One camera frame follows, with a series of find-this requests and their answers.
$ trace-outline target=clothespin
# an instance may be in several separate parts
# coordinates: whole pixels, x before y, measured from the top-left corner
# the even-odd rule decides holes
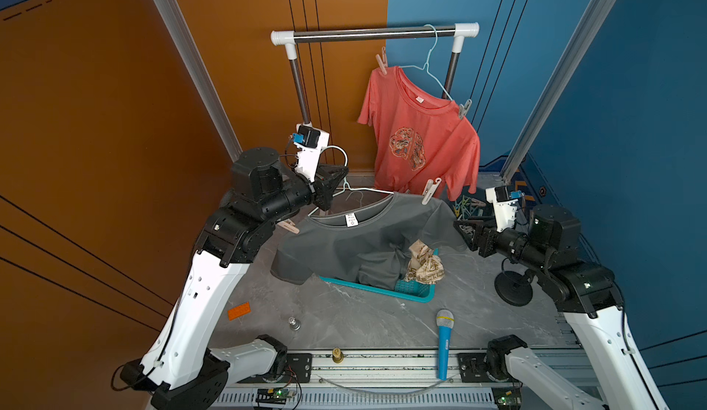
[[[467,116],[469,109],[472,108],[472,99],[468,99],[464,105],[459,105],[459,120]]]
[[[376,54],[376,61],[378,62],[380,70],[383,71],[383,75],[386,76],[388,74],[386,70],[388,67],[388,57],[385,55],[385,46],[381,49],[381,53],[383,54],[382,56]]]
[[[440,185],[442,182],[442,179],[440,177],[435,178],[435,181],[432,182],[431,179],[427,180],[427,184],[425,185],[425,190],[422,192],[422,204],[427,204],[430,202],[430,199],[432,198],[432,195],[437,192],[437,187]]]
[[[289,230],[292,233],[300,232],[300,229],[295,225],[294,221],[290,220],[289,218],[287,220],[280,221],[279,223],[277,223],[277,225],[285,230]]]

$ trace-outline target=red t-shirt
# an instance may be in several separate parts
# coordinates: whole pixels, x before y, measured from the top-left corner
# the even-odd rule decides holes
[[[358,122],[376,132],[376,187],[422,194],[428,179],[442,178],[436,196],[448,187],[450,200],[464,186],[476,191],[479,136],[459,105],[429,95],[394,66],[379,68],[368,81]]]

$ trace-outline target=clothes label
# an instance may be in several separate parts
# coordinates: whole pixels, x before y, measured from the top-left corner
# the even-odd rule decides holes
[[[358,225],[358,220],[356,220],[356,214],[351,212],[347,213],[347,227]]]

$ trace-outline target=blue basket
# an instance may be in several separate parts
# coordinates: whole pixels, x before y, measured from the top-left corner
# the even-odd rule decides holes
[[[320,276],[320,278],[328,283],[346,285],[355,289],[360,289],[362,291],[380,293],[381,295],[394,296],[395,298],[407,299],[409,301],[430,302],[432,298],[435,297],[434,284],[422,284],[418,283],[415,280],[398,280],[398,282],[395,283],[395,290],[388,291],[387,289],[371,287],[370,285],[352,283],[349,281],[337,280],[335,278],[324,278],[323,276]]]

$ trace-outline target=blue microphone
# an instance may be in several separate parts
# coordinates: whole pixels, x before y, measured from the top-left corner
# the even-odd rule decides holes
[[[439,368],[437,378],[447,380],[447,362],[449,361],[449,338],[452,336],[454,315],[449,310],[437,312],[437,326],[440,329]]]

